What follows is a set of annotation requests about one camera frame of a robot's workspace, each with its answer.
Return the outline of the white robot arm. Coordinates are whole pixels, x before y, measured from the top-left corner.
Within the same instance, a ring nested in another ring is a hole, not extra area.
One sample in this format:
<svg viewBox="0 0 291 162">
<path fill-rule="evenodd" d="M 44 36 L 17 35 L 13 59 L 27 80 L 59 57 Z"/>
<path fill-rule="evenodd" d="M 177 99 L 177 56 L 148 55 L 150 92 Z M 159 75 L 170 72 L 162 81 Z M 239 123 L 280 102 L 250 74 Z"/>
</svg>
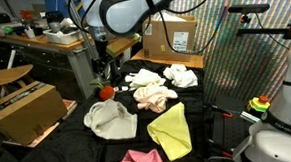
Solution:
<svg viewBox="0 0 291 162">
<path fill-rule="evenodd" d="M 130 37 L 149 15 L 172 0 L 81 0 L 86 21 L 96 42 L 111 36 Z M 288 70 L 274 103 L 249 128 L 249 136 L 233 150 L 233 161 L 291 162 L 291 48 Z"/>
</svg>

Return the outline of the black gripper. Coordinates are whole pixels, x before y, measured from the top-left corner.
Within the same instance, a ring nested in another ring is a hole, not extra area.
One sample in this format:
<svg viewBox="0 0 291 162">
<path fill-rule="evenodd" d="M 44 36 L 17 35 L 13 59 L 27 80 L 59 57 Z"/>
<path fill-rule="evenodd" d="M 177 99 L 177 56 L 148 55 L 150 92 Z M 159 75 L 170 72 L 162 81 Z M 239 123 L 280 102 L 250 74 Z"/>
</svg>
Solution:
<svg viewBox="0 0 291 162">
<path fill-rule="evenodd" d="M 106 51 L 108 47 L 107 41 L 94 42 L 96 51 L 98 53 L 97 59 L 92 59 L 91 64 L 93 72 L 105 80 L 113 81 L 118 75 L 118 66 L 116 58 L 113 58 Z"/>
</svg>

